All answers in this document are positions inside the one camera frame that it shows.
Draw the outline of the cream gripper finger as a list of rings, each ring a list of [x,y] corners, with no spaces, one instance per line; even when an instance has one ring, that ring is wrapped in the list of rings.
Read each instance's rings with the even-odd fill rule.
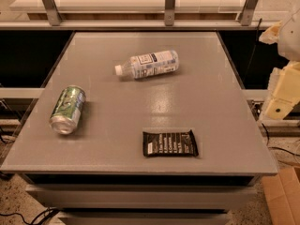
[[[282,22],[276,22],[269,28],[267,28],[259,37],[259,41],[265,44],[274,44],[278,42],[279,31]]]
[[[274,67],[269,78],[262,115],[281,120],[300,102],[300,62]]]

